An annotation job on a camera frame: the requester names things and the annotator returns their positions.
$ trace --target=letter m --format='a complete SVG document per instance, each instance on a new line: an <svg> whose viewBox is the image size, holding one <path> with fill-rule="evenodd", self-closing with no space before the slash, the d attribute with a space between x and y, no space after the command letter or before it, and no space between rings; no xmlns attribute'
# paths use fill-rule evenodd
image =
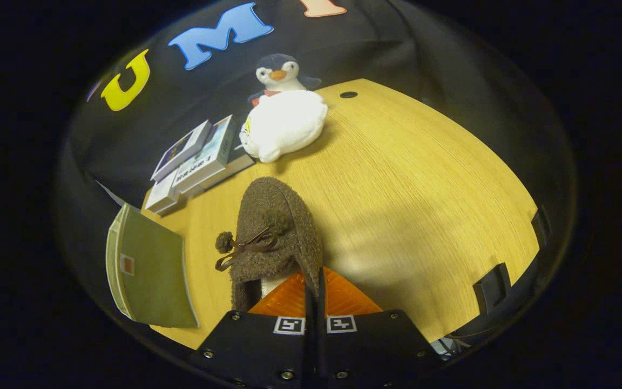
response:
<svg viewBox="0 0 622 389"><path fill-rule="evenodd" d="M220 17L215 29L197 27L186 30L171 40L167 46L179 46L187 60L184 69L190 70L212 56L211 52L202 51L198 45L218 50L227 49L230 30L234 30L235 43L243 43L269 34L273 27L265 25L259 20L253 10L254 5L255 3L246 3L227 10Z"/></svg>

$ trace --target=white stuffed animal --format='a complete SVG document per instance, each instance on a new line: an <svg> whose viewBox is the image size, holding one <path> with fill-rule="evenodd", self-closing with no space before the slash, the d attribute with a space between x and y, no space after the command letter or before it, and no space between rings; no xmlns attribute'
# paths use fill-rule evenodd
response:
<svg viewBox="0 0 622 389"><path fill-rule="evenodd" d="M261 162L274 162L316 140L323 130L328 106L311 91L284 91L261 96L249 113L239 138L244 150Z"/></svg>

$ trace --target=brown ribbon bow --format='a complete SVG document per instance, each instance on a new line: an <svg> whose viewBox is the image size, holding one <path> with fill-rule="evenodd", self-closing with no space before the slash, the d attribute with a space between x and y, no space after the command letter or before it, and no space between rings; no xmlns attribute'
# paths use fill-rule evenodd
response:
<svg viewBox="0 0 622 389"><path fill-rule="evenodd" d="M225 271L228 267L232 266L234 260L244 254L245 251L254 251L256 253L266 253L267 251L270 251L277 243L277 234L275 232L269 232L269 234L272 234L272 240L269 243L257 245L258 242L262 241L269 235L267 233L269 229L270 227L265 227L261 232L249 239L246 243L237 243L234 239L230 239L229 245L234 247L234 251L218 259L217 263L215 263L215 269ZM222 263L223 260L229 257L231 258L226 263Z"/></svg>

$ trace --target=green folder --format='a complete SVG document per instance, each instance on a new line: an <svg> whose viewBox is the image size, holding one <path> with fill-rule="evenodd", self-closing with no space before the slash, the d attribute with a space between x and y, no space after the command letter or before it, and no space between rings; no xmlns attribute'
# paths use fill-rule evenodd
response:
<svg viewBox="0 0 622 389"><path fill-rule="evenodd" d="M107 280L117 308L160 327L198 327L185 272L184 239L128 204L107 234Z"/></svg>

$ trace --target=wooden table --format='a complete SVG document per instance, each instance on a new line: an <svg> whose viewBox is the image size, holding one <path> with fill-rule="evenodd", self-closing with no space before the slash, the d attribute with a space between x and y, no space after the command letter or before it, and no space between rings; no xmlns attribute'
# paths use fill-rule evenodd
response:
<svg viewBox="0 0 622 389"><path fill-rule="evenodd" d="M354 98L340 98L355 91ZM314 215L325 265L381 308L402 308L429 342L479 315L473 283L505 262L511 282L539 247L536 205L489 148L434 109L366 79L317 91L329 106L321 137L277 162L257 163L173 214L143 214L185 236L198 329L153 329L197 349L230 310L215 237L236 231L257 177L299 193Z"/></svg>

